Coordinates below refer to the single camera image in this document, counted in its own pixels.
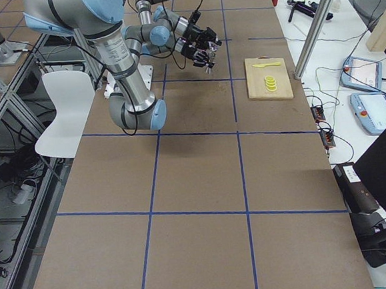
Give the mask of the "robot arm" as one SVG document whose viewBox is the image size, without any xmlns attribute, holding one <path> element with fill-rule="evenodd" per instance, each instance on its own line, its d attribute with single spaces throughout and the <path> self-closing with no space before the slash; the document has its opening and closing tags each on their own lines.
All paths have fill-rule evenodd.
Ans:
<svg viewBox="0 0 386 289">
<path fill-rule="evenodd" d="M 123 29 L 125 42 L 133 58 L 142 55 L 167 58 L 175 52 L 201 65 L 222 46 L 217 33 L 210 27 L 197 25 L 200 19 L 200 5 L 186 18 L 169 8 L 165 2 L 170 0 L 135 0 L 135 10 L 140 24 Z"/>
<path fill-rule="evenodd" d="M 23 0 L 25 22 L 32 30 L 60 37 L 80 30 L 95 44 L 120 89 L 109 99 L 112 120 L 124 130 L 158 131 L 166 121 L 166 104 L 145 85 L 140 56 L 178 51 L 195 67 L 212 69 L 222 43 L 212 29 L 197 26 L 198 10 L 186 19 L 164 7 L 168 0 L 135 0 L 141 23 L 123 27 L 126 1 Z"/>
</svg>

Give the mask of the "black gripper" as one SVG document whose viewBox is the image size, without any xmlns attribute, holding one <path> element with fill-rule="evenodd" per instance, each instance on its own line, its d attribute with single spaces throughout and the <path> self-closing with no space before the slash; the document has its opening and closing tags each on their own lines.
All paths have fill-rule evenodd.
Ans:
<svg viewBox="0 0 386 289">
<path fill-rule="evenodd" d="M 190 15 L 187 28 L 182 35 L 184 42 L 187 44 L 206 43 L 208 40 L 218 39 L 216 32 L 214 32 L 210 27 L 202 29 L 196 24 L 200 19 L 200 16 L 200 11 L 192 12 Z"/>
<path fill-rule="evenodd" d="M 206 40 L 203 42 L 203 48 L 207 49 L 217 49 L 222 46 L 222 41 L 218 39 Z M 181 54 L 193 61 L 193 67 L 205 68 L 206 70 L 212 70 L 215 65 L 213 62 L 209 61 L 208 53 L 202 49 L 198 49 L 192 44 L 185 43 L 181 48 Z"/>
</svg>

